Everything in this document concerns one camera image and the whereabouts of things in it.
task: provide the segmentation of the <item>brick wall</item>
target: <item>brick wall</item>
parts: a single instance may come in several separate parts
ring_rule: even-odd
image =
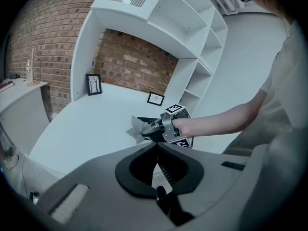
[[[94,0],[29,0],[11,28],[7,73],[26,77],[25,66],[36,46],[34,77],[48,82],[43,100],[51,112],[71,101],[70,67],[81,25]],[[177,59],[144,40],[106,30],[94,54],[94,73],[102,81],[140,91],[164,93]]]

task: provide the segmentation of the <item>black picture frame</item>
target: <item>black picture frame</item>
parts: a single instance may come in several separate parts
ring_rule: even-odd
[[[95,81],[95,90],[93,90],[93,82]],[[101,87],[101,76],[96,74],[86,74],[86,84],[87,84],[87,91],[89,96],[97,95],[102,93]]]
[[[157,95],[157,96],[159,96],[159,97],[162,97],[161,102],[160,102],[160,103],[151,102],[151,101],[150,101],[150,98],[151,98],[152,95]],[[162,106],[163,101],[164,101],[164,98],[165,98],[164,95],[160,95],[160,94],[158,94],[158,93],[155,93],[155,92],[152,92],[152,91],[151,91],[150,94],[149,94],[149,98],[148,98],[147,103],[154,104],[154,105],[157,105],[157,106]]]

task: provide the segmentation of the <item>small framed picture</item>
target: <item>small framed picture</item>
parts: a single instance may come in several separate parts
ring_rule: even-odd
[[[165,96],[163,96],[163,95],[160,95],[160,94],[157,94],[157,93],[154,93],[154,92],[150,92],[148,103],[155,104],[155,105],[158,105],[158,106],[162,106],[164,97]]]
[[[100,75],[86,74],[86,83],[89,96],[102,93]]]

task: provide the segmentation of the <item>red book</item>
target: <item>red book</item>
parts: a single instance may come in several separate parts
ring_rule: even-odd
[[[14,82],[12,80],[5,82],[3,84],[0,84],[0,92],[12,87],[14,85]]]

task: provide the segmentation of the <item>wooden stand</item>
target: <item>wooden stand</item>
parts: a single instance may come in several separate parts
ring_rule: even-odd
[[[35,51],[35,47],[32,48],[32,54],[31,54],[31,82],[27,84],[28,87],[33,87],[33,86],[36,86],[37,84],[40,83],[40,81],[33,79],[34,51]]]

